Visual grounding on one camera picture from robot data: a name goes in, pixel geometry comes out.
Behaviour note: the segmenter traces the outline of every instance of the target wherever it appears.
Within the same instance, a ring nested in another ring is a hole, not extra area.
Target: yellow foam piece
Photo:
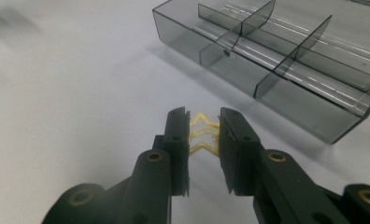
[[[203,126],[201,128],[198,128],[189,134],[189,144],[191,144],[191,141],[193,138],[199,137],[201,135],[210,134],[213,140],[214,146],[211,146],[209,143],[206,142],[200,142],[191,147],[190,149],[190,155],[194,154],[200,149],[205,149],[212,153],[213,155],[216,155],[219,157],[219,136],[220,136],[220,124],[218,122],[212,122],[210,121],[204,114],[198,113],[190,122],[190,126],[196,125],[196,123],[202,120],[206,126]]]

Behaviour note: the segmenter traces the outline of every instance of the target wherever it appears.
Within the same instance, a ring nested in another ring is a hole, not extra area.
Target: yellow object
[[[189,134],[189,144],[191,144],[191,141],[192,141],[193,138],[196,138],[196,137],[199,137],[199,136],[205,135],[205,134],[211,134],[214,147],[211,146],[209,143],[200,142],[200,143],[197,143],[196,145],[194,145],[193,147],[191,147],[190,155],[192,155],[196,151],[203,148],[203,149],[211,152],[212,154],[214,154],[216,156],[219,156],[220,153],[218,151],[218,149],[219,149],[218,142],[219,142],[219,136],[220,136],[220,124],[218,122],[212,122],[204,114],[198,113],[191,120],[190,126],[191,127],[194,126],[199,120],[202,120],[206,124],[206,126],[203,126],[201,128],[198,128],[198,129],[190,132],[190,134]]]

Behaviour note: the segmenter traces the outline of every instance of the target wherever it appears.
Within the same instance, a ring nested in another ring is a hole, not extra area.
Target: white table surface
[[[334,192],[370,184],[370,118],[324,145],[165,46],[151,13],[162,2],[0,0],[0,223],[40,223],[67,189],[122,181],[179,106],[214,120],[239,110],[265,147]],[[257,223],[218,158],[196,153],[190,174],[173,223]]]

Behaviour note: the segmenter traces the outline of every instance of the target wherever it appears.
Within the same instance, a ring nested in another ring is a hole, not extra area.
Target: white surface
[[[370,184],[370,118],[327,147],[166,47],[151,13],[162,2],[0,0],[0,223],[40,223],[65,190],[122,181],[183,105],[239,110],[327,189]],[[217,158],[196,153],[190,173],[173,223],[257,223]]]

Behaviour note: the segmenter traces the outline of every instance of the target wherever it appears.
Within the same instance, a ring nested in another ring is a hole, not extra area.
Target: clear plastic box
[[[370,6],[343,0],[171,0],[160,39],[332,144],[370,114]]]

